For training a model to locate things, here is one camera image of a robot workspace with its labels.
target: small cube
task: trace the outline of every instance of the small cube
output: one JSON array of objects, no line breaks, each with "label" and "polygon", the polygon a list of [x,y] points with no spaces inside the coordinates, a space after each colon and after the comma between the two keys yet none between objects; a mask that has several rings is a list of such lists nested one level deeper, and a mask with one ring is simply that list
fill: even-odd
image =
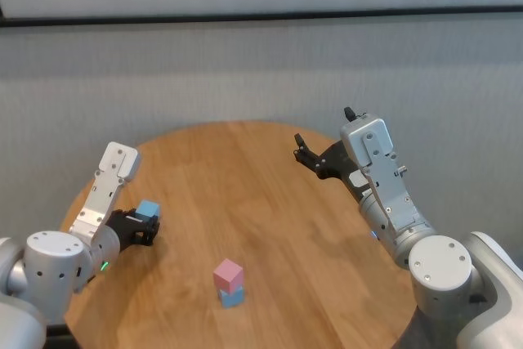
[{"label": "small cube", "polygon": [[218,290],[232,294],[244,285],[244,269],[229,259],[223,261],[212,273],[214,285]]},{"label": "small cube", "polygon": [[231,308],[244,302],[244,287],[240,286],[233,293],[228,294],[223,290],[218,289],[218,297],[221,300],[221,306],[224,308]]},{"label": "small cube", "polygon": [[136,209],[136,218],[147,222],[152,217],[160,217],[160,206],[155,202],[143,199]]}]

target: white wall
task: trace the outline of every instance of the white wall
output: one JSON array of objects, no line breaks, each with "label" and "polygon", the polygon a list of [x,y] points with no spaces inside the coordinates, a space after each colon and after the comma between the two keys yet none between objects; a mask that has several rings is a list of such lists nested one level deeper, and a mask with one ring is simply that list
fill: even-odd
[{"label": "white wall", "polygon": [[2,235],[58,226],[110,140],[226,119],[337,137],[351,105],[389,123],[436,229],[523,255],[522,63],[515,14],[0,30]]}]

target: black stripe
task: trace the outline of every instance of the black stripe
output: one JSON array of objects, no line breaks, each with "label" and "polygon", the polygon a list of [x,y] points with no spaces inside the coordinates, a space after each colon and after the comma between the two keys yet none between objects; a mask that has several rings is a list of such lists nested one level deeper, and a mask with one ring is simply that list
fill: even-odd
[{"label": "black stripe", "polygon": [[121,25],[121,24],[166,24],[187,22],[221,22],[246,20],[309,20],[319,18],[361,18],[369,16],[426,16],[446,14],[477,14],[523,12],[522,5],[471,6],[471,7],[428,7],[397,8],[361,11],[304,11],[266,14],[203,15],[203,16],[116,16],[88,18],[5,18],[0,10],[0,28],[25,26],[66,25]]}]

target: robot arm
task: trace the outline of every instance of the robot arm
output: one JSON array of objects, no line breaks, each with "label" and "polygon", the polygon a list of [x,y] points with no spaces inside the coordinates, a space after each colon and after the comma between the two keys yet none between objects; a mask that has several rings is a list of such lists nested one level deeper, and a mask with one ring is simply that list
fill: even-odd
[{"label": "robot arm", "polygon": [[24,248],[13,239],[0,240],[0,347],[42,347],[46,326],[62,322],[73,293],[128,246],[152,244],[158,216],[144,217],[134,209],[112,212],[139,159],[136,149],[110,142],[69,233],[37,232]]},{"label": "robot arm", "polygon": [[394,262],[408,269],[411,248],[435,231],[405,188],[402,177],[407,168],[397,164],[385,122],[371,114],[355,116],[350,108],[345,114],[349,123],[342,127],[340,141],[317,156],[297,134],[294,156],[319,178],[342,179],[371,231]]},{"label": "robot arm", "polygon": [[[414,297],[429,319],[467,321],[455,339],[458,347],[521,347],[523,273],[485,234],[472,232],[463,244],[437,235],[405,188],[406,167],[396,163],[383,120],[356,116],[350,108],[345,114],[349,123],[341,128],[341,140],[320,156],[297,134],[296,160],[319,178],[343,181],[376,238],[410,271]],[[477,298],[485,304],[471,311]]]}]

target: round wooden table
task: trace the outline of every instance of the round wooden table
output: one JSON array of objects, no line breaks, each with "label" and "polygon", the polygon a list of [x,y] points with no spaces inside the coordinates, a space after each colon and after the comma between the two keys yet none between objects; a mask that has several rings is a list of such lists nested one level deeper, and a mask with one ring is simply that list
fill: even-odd
[{"label": "round wooden table", "polygon": [[[65,320],[85,349],[388,348],[415,303],[344,185],[293,157],[300,132],[276,123],[212,123],[139,147],[118,208],[161,205],[152,247],[132,246],[74,296]],[[82,207],[90,184],[62,230]],[[245,302],[223,309],[212,271],[245,271]]]}]

